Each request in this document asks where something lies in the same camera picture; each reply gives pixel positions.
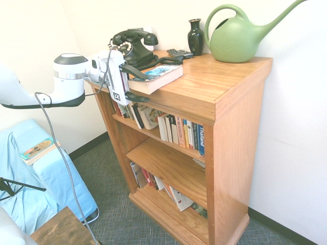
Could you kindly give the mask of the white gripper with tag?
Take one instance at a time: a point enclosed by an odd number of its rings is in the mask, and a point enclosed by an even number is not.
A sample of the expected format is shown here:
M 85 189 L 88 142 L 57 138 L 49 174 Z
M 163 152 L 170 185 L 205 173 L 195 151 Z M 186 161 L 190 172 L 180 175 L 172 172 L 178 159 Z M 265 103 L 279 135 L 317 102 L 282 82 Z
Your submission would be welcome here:
M 134 77 L 146 80 L 147 76 L 136 69 L 135 67 L 125 64 L 125 60 L 121 52 L 116 50 L 103 50 L 101 51 L 101 62 L 104 62 L 103 70 L 108 71 L 108 89 L 114 101 L 122 106 L 127 106 L 132 102 L 147 103 L 150 101 L 148 97 L 136 95 L 130 91 L 125 92 L 124 86 L 127 84 L 127 74 L 132 74 Z

